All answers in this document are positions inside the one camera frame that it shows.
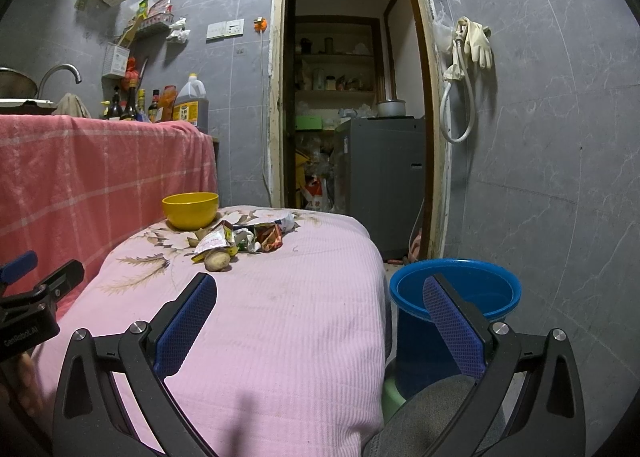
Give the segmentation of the left hand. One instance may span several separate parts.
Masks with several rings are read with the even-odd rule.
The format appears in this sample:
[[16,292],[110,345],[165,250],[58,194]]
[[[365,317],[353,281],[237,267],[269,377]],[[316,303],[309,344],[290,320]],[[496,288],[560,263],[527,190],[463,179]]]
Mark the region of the left hand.
[[37,418],[43,409],[36,366],[27,352],[1,363],[1,405],[9,406],[17,399],[24,413]]

